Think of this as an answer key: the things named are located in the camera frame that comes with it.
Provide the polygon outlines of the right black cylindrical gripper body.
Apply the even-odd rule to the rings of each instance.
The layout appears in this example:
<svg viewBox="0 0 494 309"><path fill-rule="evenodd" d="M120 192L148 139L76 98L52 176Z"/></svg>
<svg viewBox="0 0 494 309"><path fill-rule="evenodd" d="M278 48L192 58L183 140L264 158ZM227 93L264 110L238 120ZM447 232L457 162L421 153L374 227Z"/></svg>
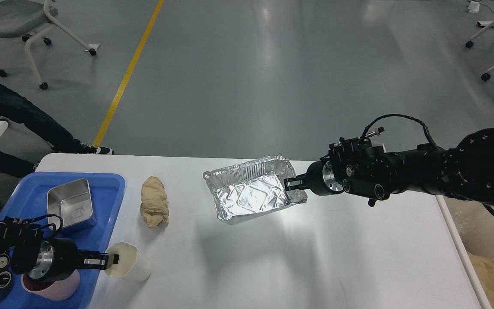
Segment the right black cylindrical gripper body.
<svg viewBox="0 0 494 309"><path fill-rule="evenodd" d="M342 185L334 177L330 161L315 161L310 164L304 175L304 184L318 196L339 195L344 192Z"/></svg>

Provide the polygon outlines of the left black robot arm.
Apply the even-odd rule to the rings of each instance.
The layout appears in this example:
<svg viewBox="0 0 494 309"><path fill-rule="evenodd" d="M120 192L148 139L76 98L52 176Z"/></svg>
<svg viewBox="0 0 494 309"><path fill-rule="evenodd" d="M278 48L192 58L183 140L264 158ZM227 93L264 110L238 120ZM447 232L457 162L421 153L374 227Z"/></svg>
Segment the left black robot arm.
<svg viewBox="0 0 494 309"><path fill-rule="evenodd" d="M15 274L26 276L34 286L51 288L67 279L77 283L79 270L108 270L119 264L119 254L80 250L74 241L57 237L63 228L61 216L55 215L57 223L39 223L52 217L0 221L0 292Z"/></svg>

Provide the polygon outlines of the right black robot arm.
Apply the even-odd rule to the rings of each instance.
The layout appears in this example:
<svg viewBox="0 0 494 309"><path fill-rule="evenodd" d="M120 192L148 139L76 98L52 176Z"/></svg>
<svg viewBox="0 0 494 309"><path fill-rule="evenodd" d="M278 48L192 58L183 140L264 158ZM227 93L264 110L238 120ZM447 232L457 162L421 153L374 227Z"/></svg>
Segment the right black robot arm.
<svg viewBox="0 0 494 309"><path fill-rule="evenodd" d="M367 198L371 207L391 195L416 191L475 201L494 216L494 127L444 149L424 122L408 115L403 118L422 126L427 143L387 152L372 142L384 131L383 127L372 130L376 123L372 121L359 137L331 143L328 153L310 164L306 173L284 179L285 190L310 190L318 196L345 192Z"/></svg>

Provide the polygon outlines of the left black cylindrical gripper body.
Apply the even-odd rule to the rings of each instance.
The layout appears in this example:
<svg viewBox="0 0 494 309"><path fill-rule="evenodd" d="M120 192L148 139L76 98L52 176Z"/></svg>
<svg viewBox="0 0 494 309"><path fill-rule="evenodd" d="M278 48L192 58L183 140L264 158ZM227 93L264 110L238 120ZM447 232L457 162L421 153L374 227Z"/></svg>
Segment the left black cylindrical gripper body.
<svg viewBox="0 0 494 309"><path fill-rule="evenodd" d="M53 238L41 242L36 263L29 272L34 282L65 280L80 264L80 251L71 239Z"/></svg>

